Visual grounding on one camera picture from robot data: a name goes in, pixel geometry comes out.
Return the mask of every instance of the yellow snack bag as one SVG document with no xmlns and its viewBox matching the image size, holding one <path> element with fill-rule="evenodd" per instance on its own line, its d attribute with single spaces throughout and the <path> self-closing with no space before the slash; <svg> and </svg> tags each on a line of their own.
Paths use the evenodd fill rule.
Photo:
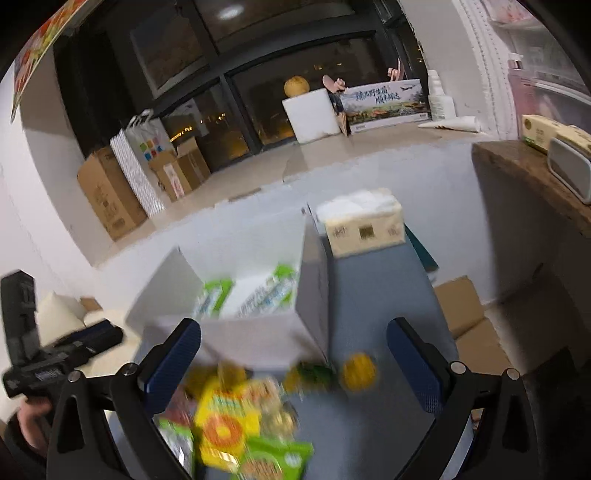
<svg viewBox="0 0 591 480">
<path fill-rule="evenodd" d="M 206 384 L 195 415 L 199 455 L 205 465 L 236 472 L 246 438 L 259 435 L 261 412 L 243 401 L 248 387 L 245 382 L 224 391 L 218 378 Z"/>
</svg>

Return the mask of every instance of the teal object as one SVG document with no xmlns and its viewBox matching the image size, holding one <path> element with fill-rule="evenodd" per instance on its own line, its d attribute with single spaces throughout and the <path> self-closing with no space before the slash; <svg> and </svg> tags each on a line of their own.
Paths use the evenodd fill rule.
<svg viewBox="0 0 591 480">
<path fill-rule="evenodd" d="M 431 273 L 437 270 L 439 268 L 439 265 L 437 265 L 435 259 L 431 256 L 431 254 L 427 251 L 423 244 L 418 240 L 414 233 L 411 232 L 411 229 L 408 228 L 406 223 L 404 224 L 404 229 L 406 231 L 408 239 L 410 240 L 415 252 L 418 255 L 418 259 L 423 264 L 425 272 Z"/>
</svg>

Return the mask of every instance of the white bottle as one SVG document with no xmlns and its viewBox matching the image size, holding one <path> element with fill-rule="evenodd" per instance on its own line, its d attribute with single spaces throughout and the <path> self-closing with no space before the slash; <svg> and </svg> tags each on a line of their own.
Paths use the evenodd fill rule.
<svg viewBox="0 0 591 480">
<path fill-rule="evenodd" d="M 431 106 L 431 117 L 434 121 L 455 118 L 456 107 L 453 98 L 443 92 L 441 80 L 436 70 L 428 70 L 429 105 Z"/>
</svg>

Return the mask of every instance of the pink bottle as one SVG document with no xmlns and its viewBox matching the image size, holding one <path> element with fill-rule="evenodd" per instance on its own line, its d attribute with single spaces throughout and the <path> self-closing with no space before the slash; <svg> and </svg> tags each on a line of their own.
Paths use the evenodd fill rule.
<svg viewBox="0 0 591 480">
<path fill-rule="evenodd" d="M 513 92 L 515 112 L 517 113 L 517 130 L 521 137 L 521 115 L 535 115 L 538 113 L 538 102 L 535 99 L 534 85 L 529 75 L 523 69 L 521 55 L 509 53 L 509 84 Z"/>
</svg>

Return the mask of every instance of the tissue pack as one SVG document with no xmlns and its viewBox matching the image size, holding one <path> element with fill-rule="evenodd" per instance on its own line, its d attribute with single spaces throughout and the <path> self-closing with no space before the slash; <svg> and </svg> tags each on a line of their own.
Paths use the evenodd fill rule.
<svg viewBox="0 0 591 480">
<path fill-rule="evenodd" d="M 335 258 L 405 241 L 402 206 L 387 189 L 337 197 L 319 206 L 317 214 L 324 222 Z"/>
</svg>

